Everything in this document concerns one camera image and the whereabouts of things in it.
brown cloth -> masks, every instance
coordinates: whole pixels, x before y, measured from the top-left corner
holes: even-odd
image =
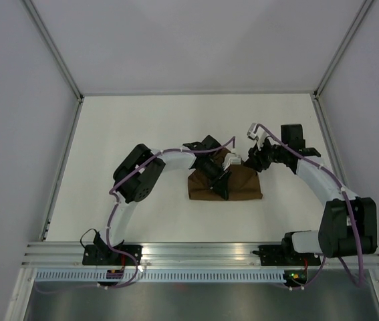
[[[229,150],[223,149],[218,152],[213,161],[222,166],[225,155]],[[232,172],[228,181],[229,201],[247,201],[250,199],[262,199],[261,185],[257,172],[243,165],[231,165]],[[200,201],[224,201],[222,197],[210,190],[209,180],[196,170],[188,177],[189,199]]]

gray floor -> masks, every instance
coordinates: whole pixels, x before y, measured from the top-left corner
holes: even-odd
[[[72,290],[75,283],[39,283],[26,320],[379,320],[369,285],[355,288],[344,272],[323,272],[305,291],[271,284],[134,284]]]

gray wall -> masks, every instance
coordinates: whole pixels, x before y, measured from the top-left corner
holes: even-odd
[[[322,96],[350,186],[378,204],[379,0]]]
[[[34,0],[81,91],[312,91],[362,0]]]
[[[75,107],[20,2],[0,1],[0,320],[39,235]]]

black cable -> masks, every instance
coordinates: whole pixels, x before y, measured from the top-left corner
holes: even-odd
[[[87,235],[87,233],[88,233],[89,231],[95,231],[96,234],[98,233],[96,229],[89,229],[89,230],[86,231],[84,234],[82,234],[82,236],[81,236],[81,238],[80,238],[80,243],[81,243],[81,245],[82,245],[82,247],[83,247],[84,249],[85,249],[85,245],[82,243],[82,239],[84,238],[85,235]]]

white tabletop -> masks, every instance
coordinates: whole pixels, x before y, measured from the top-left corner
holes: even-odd
[[[298,123],[308,147],[330,160],[308,94],[87,97],[59,190],[48,241],[77,241],[91,227],[101,229],[112,208],[112,174],[138,143],[166,149],[210,134],[224,143],[237,137],[247,158],[252,122],[279,137],[280,125]],[[288,231],[318,229],[323,208],[305,183],[284,165],[262,172],[262,200],[190,201],[190,171],[160,176],[140,202],[126,241],[279,241]]]

